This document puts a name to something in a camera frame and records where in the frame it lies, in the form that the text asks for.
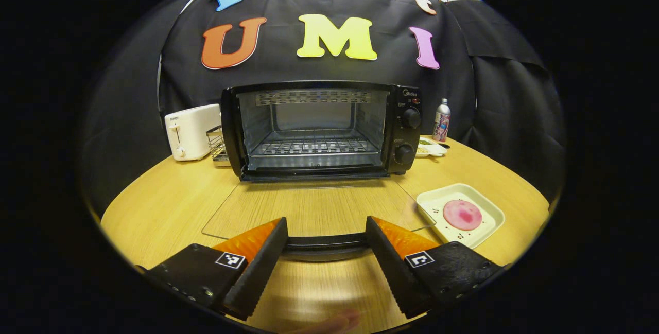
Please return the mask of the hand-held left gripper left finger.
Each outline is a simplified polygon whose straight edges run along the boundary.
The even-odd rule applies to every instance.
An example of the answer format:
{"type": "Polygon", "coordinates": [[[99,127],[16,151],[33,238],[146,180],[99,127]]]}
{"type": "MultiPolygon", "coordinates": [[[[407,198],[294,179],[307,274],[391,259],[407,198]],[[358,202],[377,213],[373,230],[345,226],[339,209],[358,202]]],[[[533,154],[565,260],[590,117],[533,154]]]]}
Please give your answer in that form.
{"type": "Polygon", "coordinates": [[[191,243],[147,270],[156,285],[216,313],[253,315],[289,238],[280,217],[214,247],[191,243]]]}

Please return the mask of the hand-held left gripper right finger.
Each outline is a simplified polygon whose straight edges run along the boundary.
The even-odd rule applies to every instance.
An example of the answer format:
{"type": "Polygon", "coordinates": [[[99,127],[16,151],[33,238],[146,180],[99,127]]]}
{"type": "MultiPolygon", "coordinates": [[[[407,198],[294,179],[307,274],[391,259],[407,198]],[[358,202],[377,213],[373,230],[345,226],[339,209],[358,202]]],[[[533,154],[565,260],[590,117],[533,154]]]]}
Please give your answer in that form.
{"type": "Polygon", "coordinates": [[[439,244],[381,218],[367,217],[365,234],[408,319],[456,306],[508,270],[463,243],[439,244]]]}

